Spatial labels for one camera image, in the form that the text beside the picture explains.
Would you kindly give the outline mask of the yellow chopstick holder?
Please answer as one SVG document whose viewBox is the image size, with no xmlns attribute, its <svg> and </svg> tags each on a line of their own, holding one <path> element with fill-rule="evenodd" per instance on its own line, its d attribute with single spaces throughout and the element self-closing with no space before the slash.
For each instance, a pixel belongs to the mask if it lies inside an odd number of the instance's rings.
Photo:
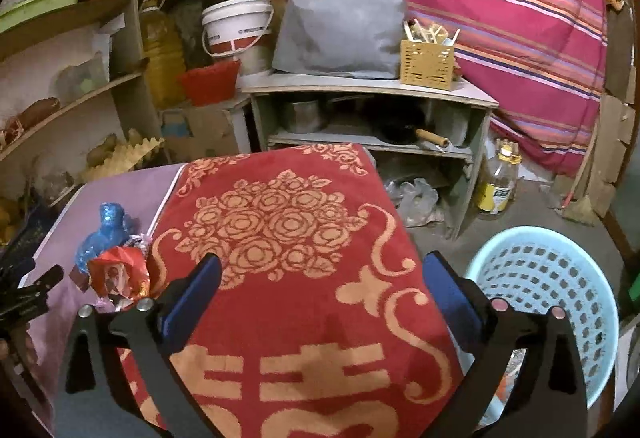
<svg viewBox="0 0 640 438">
<path fill-rule="evenodd" d="M 450 91 L 456 68 L 456 44 L 460 35 L 432 22 L 424 27 L 417 19 L 404 21 L 400 44 L 400 82 L 406 85 Z"/>
</svg>

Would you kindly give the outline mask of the grey low shelf unit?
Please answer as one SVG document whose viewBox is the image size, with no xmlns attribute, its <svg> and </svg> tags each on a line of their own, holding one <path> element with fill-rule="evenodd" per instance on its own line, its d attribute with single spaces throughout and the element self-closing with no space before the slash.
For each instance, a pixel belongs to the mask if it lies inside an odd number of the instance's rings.
<svg viewBox="0 0 640 438">
<path fill-rule="evenodd" d="M 450 91 L 389 80 L 273 73 L 250 80 L 250 97 L 262 150 L 318 143 L 363 146 L 384 164 L 403 154 L 425 166 L 425 179 L 438 190 L 447 236 L 457 239 L 480 176 L 491 114 L 499 102 L 462 79 Z M 386 117 L 420 121 L 427 131 L 451 141 L 447 152 L 431 143 L 394 145 L 375 135 Z"/>
</svg>

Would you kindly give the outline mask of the yellow oil jug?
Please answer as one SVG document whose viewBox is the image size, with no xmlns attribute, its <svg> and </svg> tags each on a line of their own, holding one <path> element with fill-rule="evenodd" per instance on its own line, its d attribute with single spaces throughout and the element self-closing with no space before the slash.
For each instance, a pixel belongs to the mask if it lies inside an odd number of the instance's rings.
<svg viewBox="0 0 640 438">
<path fill-rule="evenodd" d="M 186 72 L 182 39 L 174 18 L 163 11 L 166 0 L 143 0 L 139 22 L 144 57 L 149 59 L 145 75 L 157 110 L 174 108 L 184 100 L 179 76 Z"/>
</svg>

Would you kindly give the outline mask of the red floral towel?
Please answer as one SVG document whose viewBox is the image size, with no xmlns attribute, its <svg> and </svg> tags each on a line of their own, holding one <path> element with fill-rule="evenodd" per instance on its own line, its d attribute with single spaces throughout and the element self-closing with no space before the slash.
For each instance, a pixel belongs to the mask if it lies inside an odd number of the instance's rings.
<svg viewBox="0 0 640 438">
<path fill-rule="evenodd" d="M 224 436 L 416 437 L 460 382 L 366 149 L 184 165 L 153 227 L 153 292 L 208 253 L 220 288 L 171 363 Z"/>
</svg>

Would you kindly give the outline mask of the red plastic basket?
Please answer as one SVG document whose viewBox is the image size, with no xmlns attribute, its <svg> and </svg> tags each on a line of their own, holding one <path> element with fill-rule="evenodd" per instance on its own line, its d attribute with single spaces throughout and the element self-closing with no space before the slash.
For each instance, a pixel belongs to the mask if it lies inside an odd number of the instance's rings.
<svg viewBox="0 0 640 438">
<path fill-rule="evenodd" d="M 218 61 L 180 74 L 178 82 L 193 106 L 218 104 L 234 97 L 240 67 L 239 60 Z"/>
</svg>

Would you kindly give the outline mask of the light blue laundry basket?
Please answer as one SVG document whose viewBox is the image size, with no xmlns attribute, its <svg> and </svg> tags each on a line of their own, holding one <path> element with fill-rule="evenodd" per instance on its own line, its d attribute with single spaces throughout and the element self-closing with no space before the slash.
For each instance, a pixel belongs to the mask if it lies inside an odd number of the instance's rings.
<svg viewBox="0 0 640 438">
<path fill-rule="evenodd" d="M 616 300 L 594 259 L 559 232 L 520 226 L 489 239 L 465 276 L 490 299 L 501 297 L 517 310 L 564 309 L 584 371 L 587 406 L 593 406 L 614 369 L 620 338 Z"/>
</svg>

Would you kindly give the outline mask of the cardboard box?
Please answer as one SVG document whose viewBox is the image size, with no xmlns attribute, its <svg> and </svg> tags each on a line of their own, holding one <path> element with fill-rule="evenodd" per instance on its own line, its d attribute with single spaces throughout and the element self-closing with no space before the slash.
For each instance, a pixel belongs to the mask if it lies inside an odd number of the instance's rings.
<svg viewBox="0 0 640 438">
<path fill-rule="evenodd" d="M 206 106 L 181 105 L 160 111 L 160 132 L 171 163 L 251 153 L 246 113 L 250 99 L 241 94 Z"/>
</svg>

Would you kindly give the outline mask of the blue plastic bag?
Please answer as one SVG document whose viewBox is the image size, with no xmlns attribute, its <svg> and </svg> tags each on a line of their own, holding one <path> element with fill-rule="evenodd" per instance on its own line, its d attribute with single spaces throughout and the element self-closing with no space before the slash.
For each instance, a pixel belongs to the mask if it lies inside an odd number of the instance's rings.
<svg viewBox="0 0 640 438">
<path fill-rule="evenodd" d="M 134 220 L 119 203 L 102 203 L 99 214 L 100 227 L 85 237 L 75 254 L 75 266 L 81 273 L 88 273 L 88 262 L 123 245 L 134 233 Z"/>
</svg>

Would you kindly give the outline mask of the oil bottle on floor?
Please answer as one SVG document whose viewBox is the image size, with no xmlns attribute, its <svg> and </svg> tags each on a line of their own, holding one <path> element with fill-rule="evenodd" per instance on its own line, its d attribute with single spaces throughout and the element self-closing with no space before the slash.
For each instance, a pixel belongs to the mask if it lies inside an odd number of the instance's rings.
<svg viewBox="0 0 640 438">
<path fill-rule="evenodd" d="M 521 161 L 516 143 L 504 141 L 495 157 L 484 164 L 482 179 L 475 192 L 478 213 L 495 217 L 506 210 L 518 182 Z"/>
</svg>

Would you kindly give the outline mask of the wooden handled pan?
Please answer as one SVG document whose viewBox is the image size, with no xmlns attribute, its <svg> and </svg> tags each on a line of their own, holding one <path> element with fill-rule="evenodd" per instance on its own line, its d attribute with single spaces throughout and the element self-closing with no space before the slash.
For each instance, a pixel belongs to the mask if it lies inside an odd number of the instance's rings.
<svg viewBox="0 0 640 438">
<path fill-rule="evenodd" d="M 408 117 L 386 117 L 375 123 L 374 132 L 379 139 L 394 145 L 431 143 L 442 152 L 447 152 L 451 148 L 451 141 L 448 138 L 427 131 L 420 121 Z"/>
</svg>

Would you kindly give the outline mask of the yellow egg tray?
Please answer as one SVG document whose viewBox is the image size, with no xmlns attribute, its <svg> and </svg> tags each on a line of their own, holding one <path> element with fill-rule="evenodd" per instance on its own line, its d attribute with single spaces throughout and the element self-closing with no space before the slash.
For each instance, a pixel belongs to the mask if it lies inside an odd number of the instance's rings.
<svg viewBox="0 0 640 438">
<path fill-rule="evenodd" d="M 134 146 L 130 143 L 119 145 L 101 165 L 85 169 L 81 174 L 81 179 L 84 183 L 90 183 L 90 181 L 142 169 L 160 153 L 164 143 L 165 139 L 163 138 L 145 138 L 142 143 Z"/>
</svg>

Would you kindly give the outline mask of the purple table cloth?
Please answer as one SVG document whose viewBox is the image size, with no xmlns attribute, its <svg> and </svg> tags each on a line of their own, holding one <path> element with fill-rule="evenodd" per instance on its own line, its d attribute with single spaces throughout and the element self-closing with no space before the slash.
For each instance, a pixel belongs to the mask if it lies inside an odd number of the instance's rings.
<svg viewBox="0 0 640 438">
<path fill-rule="evenodd" d="M 70 273 L 80 243 L 100 227 L 103 203 L 120 204 L 134 219 L 138 232 L 152 231 L 181 171 L 180 164 L 165 165 L 82 186 L 40 243 L 34 255 L 36 267 L 23 282 L 31 284 L 53 265 Z M 93 291 L 80 291 L 70 277 L 64 277 L 49 292 L 48 311 L 30 321 L 29 335 L 37 354 L 32 375 L 48 398 L 54 397 L 58 386 L 58 372 L 77 310 L 97 300 Z"/>
</svg>

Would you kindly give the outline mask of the yellow mesh potato bag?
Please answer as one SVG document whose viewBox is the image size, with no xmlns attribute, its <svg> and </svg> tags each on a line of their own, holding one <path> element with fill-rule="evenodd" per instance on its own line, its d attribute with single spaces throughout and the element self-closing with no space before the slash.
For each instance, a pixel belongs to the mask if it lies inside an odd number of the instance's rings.
<svg viewBox="0 0 640 438">
<path fill-rule="evenodd" d="M 18 204 L 6 198 L 0 198 L 0 244 L 6 247 L 20 229 L 22 217 Z"/>
</svg>

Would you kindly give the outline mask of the wooden wall shelf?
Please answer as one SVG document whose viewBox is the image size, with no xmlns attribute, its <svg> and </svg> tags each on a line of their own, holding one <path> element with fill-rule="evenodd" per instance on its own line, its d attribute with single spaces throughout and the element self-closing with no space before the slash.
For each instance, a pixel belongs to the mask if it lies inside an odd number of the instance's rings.
<svg viewBox="0 0 640 438">
<path fill-rule="evenodd" d="M 26 0 L 1 0 L 3 11 Z M 55 76 L 102 54 L 108 83 L 63 106 Z M 1 33 L 1 193 L 67 173 L 110 135 L 160 137 L 144 77 L 138 0 L 79 0 Z"/>
</svg>

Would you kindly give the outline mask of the red snack wrapper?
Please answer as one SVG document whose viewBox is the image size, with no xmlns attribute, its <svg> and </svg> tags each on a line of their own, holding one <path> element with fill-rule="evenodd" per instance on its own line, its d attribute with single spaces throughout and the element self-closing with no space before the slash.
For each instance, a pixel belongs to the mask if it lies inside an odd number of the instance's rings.
<svg viewBox="0 0 640 438">
<path fill-rule="evenodd" d="M 150 294 L 146 258 L 137 247 L 112 247 L 88 262 L 90 287 L 102 299 L 112 296 L 137 302 Z"/>
</svg>

